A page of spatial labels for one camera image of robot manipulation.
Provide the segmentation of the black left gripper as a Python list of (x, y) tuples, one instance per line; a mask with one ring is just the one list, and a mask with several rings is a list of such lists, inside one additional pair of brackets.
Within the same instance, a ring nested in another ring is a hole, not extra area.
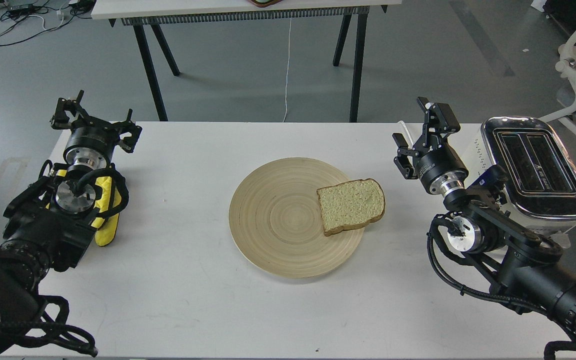
[(85, 91), (75, 98), (59, 98), (50, 119), (53, 130), (70, 130), (70, 137), (62, 154), (69, 166), (108, 167), (116, 147), (134, 153), (143, 128), (132, 120), (133, 109), (123, 121), (109, 122), (90, 118), (81, 106)]

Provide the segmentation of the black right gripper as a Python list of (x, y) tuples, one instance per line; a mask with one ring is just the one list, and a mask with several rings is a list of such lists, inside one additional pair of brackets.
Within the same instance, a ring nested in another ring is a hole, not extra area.
[(460, 181), (469, 175), (464, 162), (448, 142), (450, 135), (461, 130), (461, 124), (449, 104), (431, 102), (425, 96), (418, 96), (416, 100), (423, 111), (422, 134), (411, 149), (402, 133), (393, 133), (397, 146), (393, 162), (403, 178), (419, 179), (428, 194), (438, 195), (441, 186), (436, 182), (444, 182), (450, 174), (455, 174)]

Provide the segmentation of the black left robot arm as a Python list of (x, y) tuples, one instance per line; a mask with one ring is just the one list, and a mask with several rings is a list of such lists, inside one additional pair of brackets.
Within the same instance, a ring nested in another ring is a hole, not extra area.
[(142, 128), (128, 110), (124, 121), (105, 121), (82, 107), (83, 92), (60, 98), (50, 125), (69, 130), (64, 162), (45, 161), (38, 179), (7, 205), (0, 244), (0, 354), (13, 346), (55, 345), (91, 357), (95, 339), (69, 325), (68, 301), (41, 295), (49, 271), (76, 268), (103, 228), (116, 223), (130, 201), (112, 156), (135, 150)]

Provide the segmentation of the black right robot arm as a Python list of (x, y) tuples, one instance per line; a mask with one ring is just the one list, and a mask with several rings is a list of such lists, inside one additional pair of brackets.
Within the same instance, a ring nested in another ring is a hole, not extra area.
[(576, 273), (560, 260), (576, 224), (576, 167), (550, 125), (533, 117), (486, 120), (465, 164), (450, 145), (461, 126), (450, 105), (419, 96), (420, 137), (393, 133), (394, 164), (442, 196), (446, 213), (430, 222), (430, 266), (460, 294), (516, 313), (539, 313), (566, 333), (543, 357), (576, 352)]

